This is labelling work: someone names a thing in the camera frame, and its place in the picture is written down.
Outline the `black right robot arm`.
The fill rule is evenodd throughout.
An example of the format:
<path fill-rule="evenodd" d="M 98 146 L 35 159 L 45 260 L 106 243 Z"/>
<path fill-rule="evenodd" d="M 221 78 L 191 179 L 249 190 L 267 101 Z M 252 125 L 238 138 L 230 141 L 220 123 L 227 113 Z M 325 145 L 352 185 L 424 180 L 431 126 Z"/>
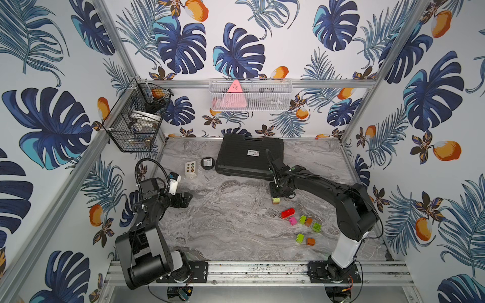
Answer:
<path fill-rule="evenodd" d="M 273 177 L 270 183 L 273 199 L 291 198 L 296 191 L 303 191 L 334 208 L 339 230 L 336 247 L 327 261 L 323 262 L 323 269 L 313 270 L 308 276 L 333 283 L 351 278 L 357 270 L 356 256 L 362 242 L 380 221 L 365 186 L 360 183 L 337 183 L 300 165 L 290 167 L 282 159 L 273 158 L 270 150 L 265 150 L 265 153 Z"/>

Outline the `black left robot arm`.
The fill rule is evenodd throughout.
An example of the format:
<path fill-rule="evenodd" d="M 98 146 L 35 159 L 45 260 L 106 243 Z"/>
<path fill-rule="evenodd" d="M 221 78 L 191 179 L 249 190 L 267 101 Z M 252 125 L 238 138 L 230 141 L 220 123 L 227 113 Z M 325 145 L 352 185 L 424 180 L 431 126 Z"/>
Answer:
<path fill-rule="evenodd" d="M 132 206 L 133 225 L 115 241 L 125 283 L 131 290 L 164 277 L 187 284 L 192 277 L 188 260 L 184 253 L 169 249 L 160 221 L 168 208 L 188 208 L 193 195 L 177 192 L 179 174 L 168 174 L 158 161 L 151 158 L 139 160 L 135 167 L 143 162 L 154 163 L 164 178 L 142 180 L 138 173 L 135 174 L 138 201 Z"/>

